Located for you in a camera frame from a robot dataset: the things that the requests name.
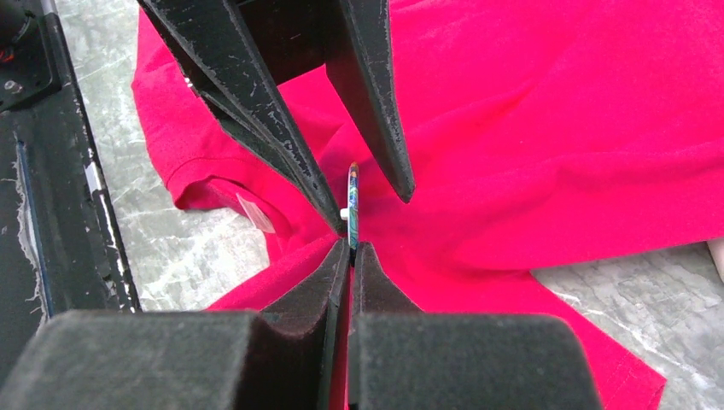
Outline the red t-shirt garment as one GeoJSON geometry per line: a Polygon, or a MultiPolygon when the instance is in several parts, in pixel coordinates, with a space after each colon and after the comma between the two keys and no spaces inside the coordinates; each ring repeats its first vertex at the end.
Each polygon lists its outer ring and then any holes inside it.
{"type": "Polygon", "coordinates": [[[532,275],[723,233],[720,1],[393,1],[416,181],[394,194],[322,69],[281,92],[330,185],[359,165],[360,233],[422,309],[548,313],[607,409],[665,378],[532,275]]]}

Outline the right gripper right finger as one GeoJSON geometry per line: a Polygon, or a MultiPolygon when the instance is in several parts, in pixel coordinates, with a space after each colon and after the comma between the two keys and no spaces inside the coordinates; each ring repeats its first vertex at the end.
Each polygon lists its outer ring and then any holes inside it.
{"type": "Polygon", "coordinates": [[[546,315],[424,313],[355,252],[348,336],[352,409],[599,409],[582,347],[546,315]]]}

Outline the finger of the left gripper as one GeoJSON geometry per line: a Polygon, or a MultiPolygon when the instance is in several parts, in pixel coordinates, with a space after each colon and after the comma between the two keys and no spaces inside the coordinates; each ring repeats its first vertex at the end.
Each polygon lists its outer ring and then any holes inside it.
{"type": "Polygon", "coordinates": [[[415,190],[395,95],[388,1],[326,1],[327,76],[398,198],[415,190]]]}
{"type": "Polygon", "coordinates": [[[347,225],[233,1],[142,1],[191,88],[223,130],[287,179],[336,233],[347,225]]]}

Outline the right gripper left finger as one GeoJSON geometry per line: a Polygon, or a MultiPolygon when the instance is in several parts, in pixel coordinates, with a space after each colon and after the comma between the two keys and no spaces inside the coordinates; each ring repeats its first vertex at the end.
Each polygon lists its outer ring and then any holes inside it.
{"type": "Polygon", "coordinates": [[[260,310],[71,311],[26,346],[4,409],[341,409],[345,240],[260,310]]]}

